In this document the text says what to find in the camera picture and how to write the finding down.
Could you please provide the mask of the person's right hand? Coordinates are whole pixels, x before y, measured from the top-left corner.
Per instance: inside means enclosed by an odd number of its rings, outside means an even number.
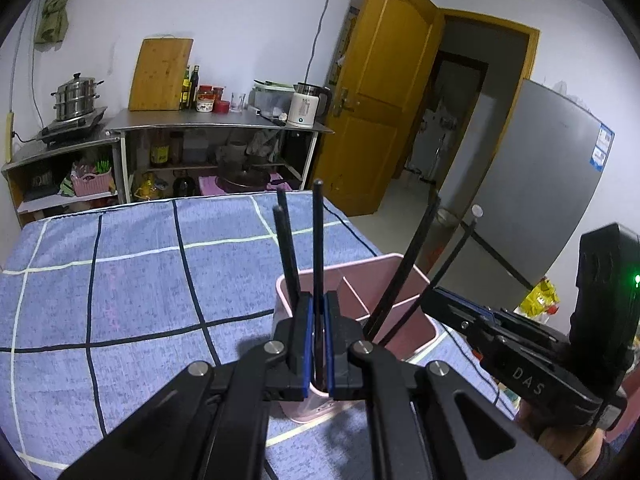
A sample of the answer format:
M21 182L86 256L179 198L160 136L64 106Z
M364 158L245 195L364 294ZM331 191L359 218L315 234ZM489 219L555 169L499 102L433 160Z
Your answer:
M559 462L564 463L570 454L578 450L576 456L566 465L576 479L582 478L596 466L605 437L602 429L549 426L542 415L524 400L520 402L514 422Z

